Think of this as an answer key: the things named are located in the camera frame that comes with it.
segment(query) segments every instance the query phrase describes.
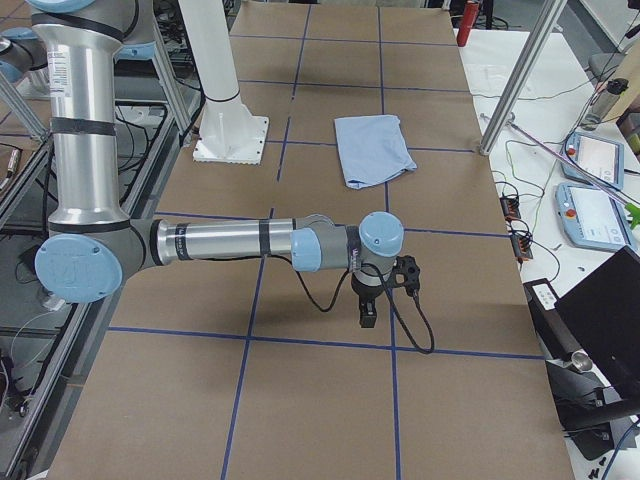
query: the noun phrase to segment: red cylinder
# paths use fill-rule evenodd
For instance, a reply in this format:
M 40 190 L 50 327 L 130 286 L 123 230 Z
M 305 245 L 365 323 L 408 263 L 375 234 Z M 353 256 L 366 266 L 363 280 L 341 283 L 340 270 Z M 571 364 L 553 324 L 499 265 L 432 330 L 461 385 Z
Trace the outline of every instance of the red cylinder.
M 467 2 L 467 4 L 465 5 L 464 14 L 462 15 L 462 21 L 460 22 L 460 27 L 458 28 L 458 37 L 456 38 L 459 47 L 464 47 L 467 44 L 469 32 L 473 28 L 473 24 L 476 23 L 479 9 L 480 4 L 477 2 Z

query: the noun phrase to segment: light blue joint cap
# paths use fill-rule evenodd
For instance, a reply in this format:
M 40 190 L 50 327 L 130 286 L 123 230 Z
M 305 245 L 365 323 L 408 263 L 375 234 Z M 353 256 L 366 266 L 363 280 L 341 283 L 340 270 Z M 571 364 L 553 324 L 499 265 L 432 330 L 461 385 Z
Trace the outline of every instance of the light blue joint cap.
M 387 212 L 373 212 L 360 223 L 360 241 L 381 257 L 395 257 L 402 250 L 404 227 L 400 220 Z
M 0 61 L 0 73 L 4 75 L 9 83 L 15 83 L 22 78 L 22 72 L 7 62 Z
M 122 283 L 116 256 L 84 235 L 63 233 L 44 242 L 36 254 L 36 273 L 46 289 L 71 303 L 95 302 Z
M 35 32 L 27 27 L 9 28 L 0 35 L 8 40 L 37 40 L 38 38 Z
M 291 232 L 291 261 L 297 272 L 317 272 L 322 263 L 322 249 L 316 232 L 301 228 Z
M 27 3 L 38 10 L 50 13 L 71 13 L 88 7 L 96 0 L 27 0 Z
M 151 60 L 156 54 L 155 42 L 125 45 L 116 54 L 118 60 Z

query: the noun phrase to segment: white label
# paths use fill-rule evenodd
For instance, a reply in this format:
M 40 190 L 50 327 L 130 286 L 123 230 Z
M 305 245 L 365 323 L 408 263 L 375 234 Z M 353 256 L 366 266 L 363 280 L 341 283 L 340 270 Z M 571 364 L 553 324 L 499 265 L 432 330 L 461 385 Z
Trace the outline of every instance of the white label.
M 546 283 L 534 285 L 533 291 L 545 310 L 553 310 L 556 308 L 556 296 L 549 288 L 549 285 Z
M 616 146 L 591 137 L 580 138 L 578 165 L 605 182 L 615 180 Z
M 618 213 L 606 193 L 579 187 L 570 190 L 585 240 L 620 246 L 627 243 Z
M 52 97 L 71 96 L 71 75 L 69 72 L 69 52 L 58 50 L 47 53 L 49 63 L 49 84 Z

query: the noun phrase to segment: towel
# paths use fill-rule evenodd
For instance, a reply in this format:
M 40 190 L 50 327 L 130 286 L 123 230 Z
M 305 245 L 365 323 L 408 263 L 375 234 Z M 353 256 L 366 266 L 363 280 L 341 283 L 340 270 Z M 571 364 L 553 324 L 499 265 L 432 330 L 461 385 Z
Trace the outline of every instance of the towel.
M 418 168 L 395 115 L 336 118 L 334 122 L 347 187 L 372 187 Z

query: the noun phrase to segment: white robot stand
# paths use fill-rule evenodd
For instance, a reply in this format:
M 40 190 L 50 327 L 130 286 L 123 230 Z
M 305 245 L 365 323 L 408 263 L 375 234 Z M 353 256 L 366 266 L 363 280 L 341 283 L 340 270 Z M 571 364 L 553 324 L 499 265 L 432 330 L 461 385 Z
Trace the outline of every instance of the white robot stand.
M 254 117 L 242 103 L 222 2 L 179 3 L 207 98 L 193 158 L 199 162 L 257 165 L 262 159 L 269 119 Z

